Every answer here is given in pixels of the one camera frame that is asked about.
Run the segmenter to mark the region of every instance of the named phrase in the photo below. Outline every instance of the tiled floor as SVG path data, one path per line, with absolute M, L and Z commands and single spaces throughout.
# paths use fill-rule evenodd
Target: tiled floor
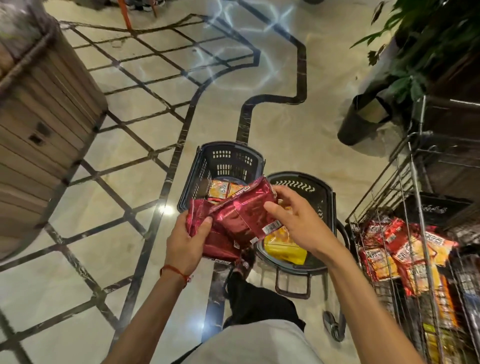
M 109 113 L 49 225 L 0 263 L 0 363 L 101 362 L 158 278 L 203 143 L 248 143 L 265 157 L 266 174 L 297 170 L 323 179 L 344 219 L 391 145 L 389 131 L 355 148 L 336 139 L 368 73 L 366 48 L 349 47 L 371 31 L 375 5 L 176 0 L 157 19 L 132 13 L 139 30 L 132 36 L 118 9 L 47 2 L 106 93 Z M 243 105 L 254 107 L 241 113 Z M 153 363 L 170 363 L 220 330 L 229 310 L 219 294 L 225 274 L 200 262 Z M 259 262 L 249 280 L 273 289 L 275 272 Z M 305 284 L 288 278 L 290 290 Z M 339 311 L 327 288 L 325 297 L 322 277 L 313 277 L 311 298 L 295 300 L 307 338 L 325 364 L 358 363 L 348 333 L 339 344 L 323 328 L 323 310 Z

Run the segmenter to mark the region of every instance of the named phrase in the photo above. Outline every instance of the metal wire rack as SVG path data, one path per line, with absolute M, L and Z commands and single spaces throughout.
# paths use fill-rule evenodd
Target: metal wire rack
M 465 106 L 456 100 L 440 104 Z M 366 277 L 425 361 L 480 363 L 480 245 L 471 239 L 452 243 L 444 263 L 432 250 L 435 236 L 456 238 L 459 228 L 466 236 L 480 225 L 480 142 L 424 131 L 425 115 L 437 105 L 435 98 L 421 101 L 418 131 L 398 145 L 347 223 Z M 392 241 L 400 233 L 389 226 L 399 219 L 408 264 L 392 258 Z M 383 259 L 373 267 L 367 254 Z

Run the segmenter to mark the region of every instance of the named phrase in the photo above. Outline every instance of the black planter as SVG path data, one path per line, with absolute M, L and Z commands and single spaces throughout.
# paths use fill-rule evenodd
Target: black planter
M 367 106 L 374 99 L 377 99 L 384 108 L 388 116 L 379 122 L 370 122 L 361 117 L 358 112 Z M 337 137 L 340 142 L 345 145 L 353 146 L 361 142 L 370 134 L 377 131 L 383 124 L 392 119 L 391 107 L 380 97 L 372 96 L 372 94 L 361 94 L 353 98 L 352 104 L 348 109 L 346 117 L 343 119 L 342 126 L 338 131 Z

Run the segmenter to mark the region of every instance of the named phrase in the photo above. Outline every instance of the hand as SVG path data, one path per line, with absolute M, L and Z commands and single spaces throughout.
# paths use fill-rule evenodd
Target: hand
M 187 215 L 188 211 L 185 211 L 178 216 L 175 227 L 167 238 L 165 264 L 169 264 L 182 274 L 189 276 L 197 268 L 200 258 L 202 258 L 205 239 L 212 228 L 212 218 L 207 217 L 192 238 L 187 232 Z
M 273 202 L 265 202 L 264 208 L 285 225 L 295 243 L 314 255 L 342 246 L 307 200 L 286 186 L 274 185 L 273 189 L 293 214 Z

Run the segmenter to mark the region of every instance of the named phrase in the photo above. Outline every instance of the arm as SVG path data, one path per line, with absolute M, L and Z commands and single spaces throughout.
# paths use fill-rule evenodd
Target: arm
M 165 264 L 191 275 L 202 257 L 212 219 L 206 218 L 191 238 L 185 228 L 187 212 L 181 214 L 167 239 Z M 179 274 L 164 270 L 142 307 L 120 336 L 103 364 L 148 364 L 172 313 L 185 281 Z
M 292 206 L 293 214 L 272 202 L 265 203 L 265 209 L 286 226 L 298 245 L 326 264 L 362 364 L 424 364 L 378 301 L 348 249 L 307 200 L 288 187 L 274 186 L 274 189 Z

